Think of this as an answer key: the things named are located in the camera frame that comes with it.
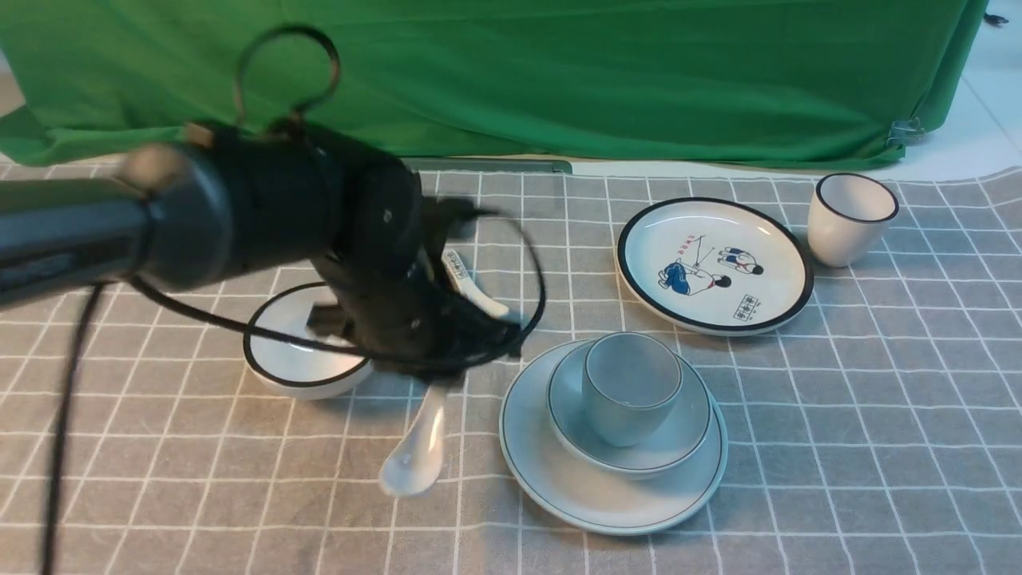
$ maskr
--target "teacup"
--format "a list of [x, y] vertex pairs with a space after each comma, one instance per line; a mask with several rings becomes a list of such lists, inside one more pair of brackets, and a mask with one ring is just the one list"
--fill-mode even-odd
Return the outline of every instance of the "teacup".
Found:
[[897, 211], [897, 198], [884, 184], [831, 174], [817, 183], [809, 202], [809, 250], [822, 263], [845, 267], [870, 250]]
[[586, 352], [583, 406], [593, 431], [616, 447], [636, 445], [656, 431], [681, 390], [678, 357], [649, 336], [611, 334]]

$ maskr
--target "light blue cup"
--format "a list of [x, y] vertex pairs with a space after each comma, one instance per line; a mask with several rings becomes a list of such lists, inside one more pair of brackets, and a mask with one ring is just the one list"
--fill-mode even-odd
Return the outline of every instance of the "light blue cup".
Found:
[[682, 390], [678, 356], [659, 341], [619, 332], [596, 341], [583, 365], [582, 398], [590, 426], [616, 447], [650, 436]]

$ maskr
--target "plate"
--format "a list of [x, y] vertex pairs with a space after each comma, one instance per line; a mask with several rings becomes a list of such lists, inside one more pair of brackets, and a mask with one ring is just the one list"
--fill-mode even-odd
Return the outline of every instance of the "plate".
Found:
[[587, 420], [582, 401], [582, 370], [593, 340], [571, 350], [550, 378], [547, 406], [554, 433], [584, 461], [636, 479], [664, 472], [696, 452], [712, 421], [709, 395], [698, 374], [681, 357], [682, 391], [667, 419], [652, 435], [632, 447], [600, 439]]
[[728, 432], [714, 418], [706, 440], [681, 465], [647, 481], [630, 481], [570, 457], [547, 416], [550, 375], [585, 342], [555, 347], [511, 384], [501, 405], [501, 450], [512, 475], [541, 508], [562, 521], [607, 535], [644, 535], [695, 515], [713, 495], [728, 462]]
[[790, 322], [812, 294], [812, 268], [780, 223], [751, 207], [682, 197], [639, 211], [617, 267], [654, 313], [711, 336], [753, 336]]

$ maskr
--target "white cup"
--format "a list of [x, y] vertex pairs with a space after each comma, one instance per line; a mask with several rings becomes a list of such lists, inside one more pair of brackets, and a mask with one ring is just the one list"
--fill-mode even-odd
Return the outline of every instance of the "white cup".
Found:
[[809, 203], [809, 249], [825, 265], [845, 267], [870, 250], [897, 210], [897, 198], [884, 184], [831, 174], [817, 182]]

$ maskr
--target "green backdrop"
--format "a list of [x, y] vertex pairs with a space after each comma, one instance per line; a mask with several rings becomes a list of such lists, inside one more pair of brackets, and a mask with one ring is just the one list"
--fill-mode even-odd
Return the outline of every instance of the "green backdrop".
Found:
[[[314, 118], [403, 155], [556, 153], [858, 169], [932, 130], [986, 0], [2, 0], [28, 105], [0, 151], [47, 163], [232, 119], [235, 58], [283, 21], [340, 50]], [[258, 57], [251, 126], [325, 85], [300, 40]]]

